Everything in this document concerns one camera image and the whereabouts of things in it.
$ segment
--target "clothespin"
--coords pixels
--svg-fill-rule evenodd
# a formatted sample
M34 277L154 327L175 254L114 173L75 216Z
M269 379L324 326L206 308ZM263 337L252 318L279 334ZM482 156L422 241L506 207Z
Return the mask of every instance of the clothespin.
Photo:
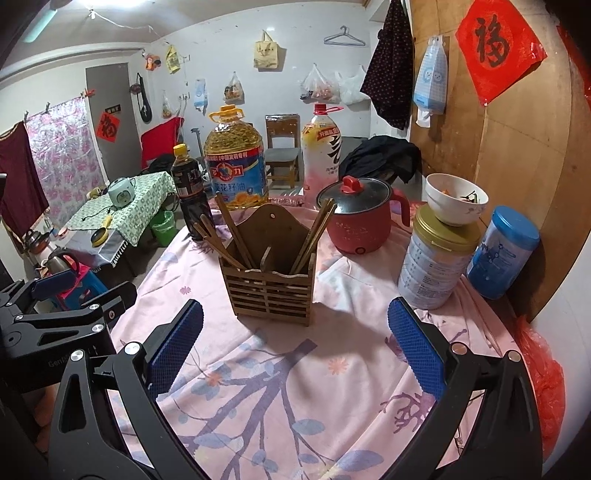
M87 97L92 97L96 92L96 89L84 89L84 91L80 94L80 98L87 98Z

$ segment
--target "green tablecloth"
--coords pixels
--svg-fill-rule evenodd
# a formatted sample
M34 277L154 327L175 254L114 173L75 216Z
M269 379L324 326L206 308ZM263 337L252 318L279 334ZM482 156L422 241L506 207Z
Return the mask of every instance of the green tablecloth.
M148 226L148 222L158 212L167 195L174 191L173 178L166 172L135 177L134 201L122 209L113 207L113 221L109 228L116 229L125 240L137 247L139 237ZM112 205L108 194L89 200L66 226L70 230L97 230L107 216L106 208Z

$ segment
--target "blue can lid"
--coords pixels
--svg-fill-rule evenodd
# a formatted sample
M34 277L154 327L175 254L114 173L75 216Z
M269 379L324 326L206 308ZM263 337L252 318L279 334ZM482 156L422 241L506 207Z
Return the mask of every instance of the blue can lid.
M533 251L540 243L540 232L524 215L511 207L498 206L492 212L492 223L509 242L524 250Z

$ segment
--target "ceiling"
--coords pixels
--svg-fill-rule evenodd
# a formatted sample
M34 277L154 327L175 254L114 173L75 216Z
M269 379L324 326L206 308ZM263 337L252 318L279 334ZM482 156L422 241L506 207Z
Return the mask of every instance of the ceiling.
M302 3L312 0L72 0L60 8L49 25L33 43L19 41L8 57L5 67L60 48L96 44L142 42L150 43L169 33L220 15L284 3ZM328 0L362 4L363 0ZM139 3L134 7L117 4ZM91 19L89 9L119 25L149 28L121 28L96 17ZM48 5L31 25L41 18Z

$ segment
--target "soy sauce bottle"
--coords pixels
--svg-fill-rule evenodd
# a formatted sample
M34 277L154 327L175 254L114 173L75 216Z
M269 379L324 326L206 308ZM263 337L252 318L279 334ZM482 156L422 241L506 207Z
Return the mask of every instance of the soy sauce bottle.
M205 215L213 225L213 216L207 202L207 195L203 190L203 179L199 172L199 164L194 158L189 157L187 145L184 143L174 147L174 156L176 160L170 173L177 189L181 210L191 238L196 242L200 242L203 237L195 230L193 224L198 223L207 231L200 217Z

